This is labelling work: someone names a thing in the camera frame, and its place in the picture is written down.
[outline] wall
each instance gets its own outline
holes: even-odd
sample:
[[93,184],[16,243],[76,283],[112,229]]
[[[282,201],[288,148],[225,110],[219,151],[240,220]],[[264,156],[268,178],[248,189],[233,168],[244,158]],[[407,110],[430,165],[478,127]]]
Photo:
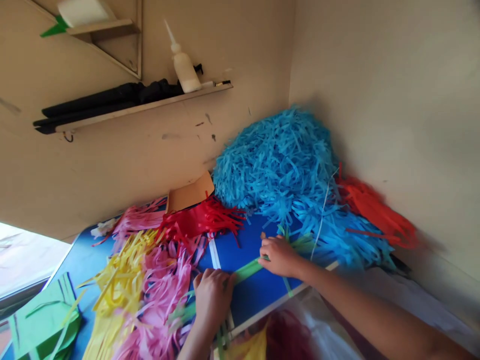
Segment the wall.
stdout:
[[293,0],[145,0],[145,84],[176,81],[165,17],[202,80],[234,88],[86,126],[68,143],[34,130],[42,108],[136,79],[66,34],[40,38],[49,20],[1,1],[0,222],[65,239],[211,169],[229,138],[288,105],[294,10]]
[[298,0],[290,102],[331,129],[347,170],[426,246],[399,256],[480,320],[480,5]]

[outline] forearm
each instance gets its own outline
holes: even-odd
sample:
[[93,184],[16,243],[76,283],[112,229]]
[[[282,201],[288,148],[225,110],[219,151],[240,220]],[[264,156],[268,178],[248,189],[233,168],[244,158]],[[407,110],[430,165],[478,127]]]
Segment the forearm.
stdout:
[[206,360],[210,355],[210,346],[214,340],[215,334],[211,331],[202,329],[193,323],[185,344],[181,348],[177,360]]
[[470,354],[402,308],[364,293],[333,272],[304,262],[298,278],[315,288],[389,359],[455,359]]

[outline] human hand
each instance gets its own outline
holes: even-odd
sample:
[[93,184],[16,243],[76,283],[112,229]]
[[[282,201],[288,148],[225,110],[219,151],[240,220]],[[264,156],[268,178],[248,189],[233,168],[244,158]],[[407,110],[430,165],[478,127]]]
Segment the human hand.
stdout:
[[193,325],[207,332],[212,338],[227,318],[235,278],[234,273],[230,275],[220,269],[208,268],[193,280],[196,297],[196,319]]
[[300,278],[306,260],[295,252],[283,236],[265,237],[264,232],[261,234],[260,256],[268,256],[270,261],[259,258],[258,263],[273,274]]

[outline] wooden shelf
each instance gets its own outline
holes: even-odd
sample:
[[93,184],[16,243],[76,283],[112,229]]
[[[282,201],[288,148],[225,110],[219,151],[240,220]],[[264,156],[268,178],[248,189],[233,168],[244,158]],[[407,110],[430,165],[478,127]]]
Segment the wooden shelf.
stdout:
[[201,97],[203,95],[217,93],[217,92],[220,92],[220,91],[223,91],[223,90],[231,89],[233,87],[234,86],[231,83],[227,83],[227,84],[220,85],[220,86],[209,87],[209,88],[206,88],[206,89],[190,92],[190,93],[183,94],[183,95],[180,95],[180,96],[170,97],[170,98],[165,99],[165,100],[160,100],[160,101],[150,102],[150,103],[144,104],[144,105],[129,107],[127,109],[120,110],[120,111],[109,112],[108,114],[99,115],[99,116],[95,116],[95,117],[90,117],[90,118],[87,118],[87,119],[71,122],[71,123],[68,123],[68,124],[65,124],[65,125],[59,125],[55,128],[55,132],[62,133],[62,132],[66,132],[66,131],[72,131],[74,129],[82,128],[82,127],[87,126],[87,125],[100,123],[100,122],[105,121],[105,120],[120,118],[120,117],[125,116],[125,115],[139,113],[139,112],[142,112],[142,111],[145,111],[145,110],[150,110],[150,109],[158,108],[158,107],[173,104],[173,103],[178,103],[178,102],[185,101],[185,100],[188,100],[188,99],[198,98],[198,97]]
[[80,39],[86,43],[119,38],[127,35],[140,33],[139,28],[133,20],[122,19],[108,22],[98,22],[90,25],[70,27],[66,30],[67,34]]

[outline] red paper strip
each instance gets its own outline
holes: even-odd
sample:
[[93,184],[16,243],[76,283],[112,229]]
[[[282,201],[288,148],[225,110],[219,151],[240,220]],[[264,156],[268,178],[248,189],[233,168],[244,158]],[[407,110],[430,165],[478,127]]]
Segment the red paper strip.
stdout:
[[[350,206],[350,210],[361,215],[379,228],[384,234],[366,233],[365,235],[387,239],[391,245],[412,249],[418,245],[416,229],[410,221],[385,205],[382,196],[371,186],[356,177],[342,177],[342,164],[336,182],[343,201]],[[358,230],[347,229],[351,233]]]
[[165,230],[164,239],[182,242],[189,245],[189,239],[201,234],[224,234],[231,231],[235,236],[237,246],[240,247],[237,235],[243,226],[241,220],[245,212],[237,208],[225,208],[213,195],[195,207],[187,208],[171,214],[165,214],[158,228],[158,234]]

